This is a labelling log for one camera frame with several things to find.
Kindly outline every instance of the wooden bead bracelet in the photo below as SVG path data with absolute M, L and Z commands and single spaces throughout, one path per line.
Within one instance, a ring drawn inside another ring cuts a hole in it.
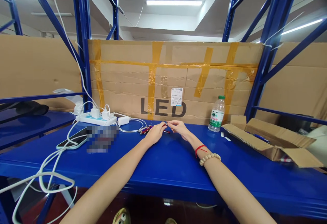
M 207 161 L 210 158 L 217 158 L 217 159 L 219 159 L 221 161 L 221 157 L 218 154 L 210 153 L 210 154 L 204 156 L 204 158 L 200 160 L 200 165 L 203 166 L 204 162 Z

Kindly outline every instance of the fluorescent light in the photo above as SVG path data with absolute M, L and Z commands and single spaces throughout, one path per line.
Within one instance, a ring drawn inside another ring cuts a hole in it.
M 290 33 L 290 32 L 294 32 L 294 31 L 296 31 L 296 30 L 299 30 L 299 29 L 301 29 L 301 28 L 305 28 L 305 27 L 311 26 L 311 25 L 316 24 L 316 23 L 319 23 L 319 22 L 321 22 L 321 21 L 323 21 L 323 19 L 316 20 L 316 21 L 313 21 L 313 22 L 311 22 L 311 23 L 305 24 L 305 25 L 303 25 L 303 26 L 300 26 L 300 27 L 297 27 L 297 28 L 294 28 L 294 29 L 288 30 L 288 31 L 286 31 L 286 32 L 283 32 L 281 35 L 284 35 L 284 34 L 287 34 L 287 33 Z
M 47 16 L 45 12 L 32 12 L 35 16 Z M 61 16 L 73 16 L 72 13 L 60 13 Z
M 200 6 L 202 1 L 169 1 L 169 0 L 147 0 L 147 5 L 187 5 Z

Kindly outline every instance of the power strip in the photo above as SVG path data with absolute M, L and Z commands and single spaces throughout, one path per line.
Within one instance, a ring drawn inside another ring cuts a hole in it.
M 117 117 L 111 117 L 109 120 L 105 120 L 100 116 L 99 118 L 94 118 L 91 116 L 91 112 L 83 113 L 80 116 L 76 116 L 76 120 L 79 122 L 85 122 L 101 126 L 110 126 L 117 122 Z

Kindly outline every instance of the ceiling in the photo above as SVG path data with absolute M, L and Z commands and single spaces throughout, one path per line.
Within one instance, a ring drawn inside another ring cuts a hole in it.
M 129 21 L 136 25 L 141 9 L 143 11 L 137 27 L 132 26 L 120 14 L 120 38 L 126 40 L 155 41 L 221 41 L 226 21 L 229 0 L 198 0 L 202 6 L 150 6 L 146 0 L 119 0 Z M 294 0 L 289 21 L 304 12 L 296 21 L 286 27 L 286 30 L 309 23 L 319 17 L 327 16 L 327 0 Z M 53 0 L 48 0 L 56 12 Z M 265 0 L 245 0 L 236 10 L 232 25 L 230 41 L 239 41 L 256 17 Z M 16 0 L 22 24 L 42 32 L 57 34 L 50 20 L 45 17 L 33 16 L 31 12 L 44 12 L 37 0 Z M 57 0 L 62 13 L 74 15 L 73 0 Z M 112 7 L 108 0 L 90 0 L 91 29 L 93 38 L 105 38 L 112 25 Z M 8 4 L 0 0 L 0 14 L 9 17 Z M 68 35 L 76 35 L 74 17 L 63 17 Z M 265 16 L 253 31 L 249 41 L 256 41 L 265 21 Z M 282 40 L 299 41 L 304 38 L 309 29 L 283 35 Z M 327 41 L 327 34 L 319 41 Z

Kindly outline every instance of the blue metal shelf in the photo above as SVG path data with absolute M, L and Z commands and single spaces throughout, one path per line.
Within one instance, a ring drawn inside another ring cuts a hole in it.
M 238 0 L 237 2 L 235 1 L 236 0 L 230 0 L 225 29 L 223 33 L 223 42 L 228 42 L 235 10 L 244 0 Z M 303 51 L 316 38 L 318 38 L 323 32 L 327 30 L 327 19 L 325 19 L 320 24 L 320 26 L 318 26 L 311 34 L 309 34 L 301 43 L 298 44 L 298 46 L 296 46 L 280 63 L 278 63 L 271 70 L 271 65 L 274 61 L 274 57 L 277 52 L 277 49 L 275 48 L 280 44 L 280 38 L 282 33 L 280 30 L 286 24 L 286 20 L 289 16 L 293 1 L 294 0 L 267 0 L 263 4 L 258 15 L 255 17 L 253 23 L 250 25 L 248 31 L 245 33 L 244 37 L 241 40 L 241 42 L 247 41 L 253 29 L 269 8 L 265 25 L 260 38 L 260 42 L 265 43 L 265 46 L 262 52 L 260 63 L 258 65 L 257 75 L 254 79 L 253 87 L 244 115 L 246 115 L 247 121 L 249 121 L 251 118 L 255 117 L 257 110 L 262 110 L 275 114 L 295 117 L 313 123 L 327 125 L 327 121 L 321 119 L 309 118 L 293 113 L 286 113 L 259 107 L 266 82 L 271 79 L 278 71 L 280 71 L 285 65 L 287 65 L 292 59 L 294 59 L 294 57 L 296 57 L 301 51 Z
M 11 26 L 12 24 L 15 27 L 16 35 L 23 35 L 20 25 L 20 20 L 18 16 L 17 6 L 15 0 L 4 0 L 9 4 L 10 12 L 12 15 L 12 20 L 0 27 L 0 32 Z M 51 99 L 56 97 L 65 97 L 72 95 L 83 95 L 84 102 L 90 101 L 87 93 L 92 96 L 92 87 L 91 87 L 91 77 L 90 77 L 90 63 L 89 63 L 89 48 L 88 48 L 88 39 L 91 39 L 91 20 L 90 20 L 90 4 L 89 0 L 74 0 L 74 9 L 75 9 L 75 20 L 76 20 L 76 33 L 78 41 L 78 52 L 73 48 L 73 45 L 69 38 L 66 36 L 66 33 L 61 26 L 59 20 L 55 16 L 53 10 L 51 9 L 47 0 L 38 0 L 43 10 L 47 14 L 51 23 L 57 30 L 58 34 L 64 41 L 66 47 L 79 64 L 82 71 L 82 79 L 84 80 L 86 91 L 79 93 L 70 93 L 70 94 L 49 94 L 49 95 L 38 95 L 38 96 L 25 96 L 25 97 L 11 97 L 0 99 L 0 103 L 7 102 L 19 102 L 19 101 L 28 101 L 28 100 L 40 100 L 40 99 Z M 113 35 L 114 40 L 119 40 L 119 23 L 118 23 L 118 13 L 121 10 L 118 6 L 118 0 L 109 0 L 113 7 L 113 28 L 111 29 L 107 39 L 110 39 Z M 91 104 L 87 103 L 85 105 L 85 110 L 89 111 Z

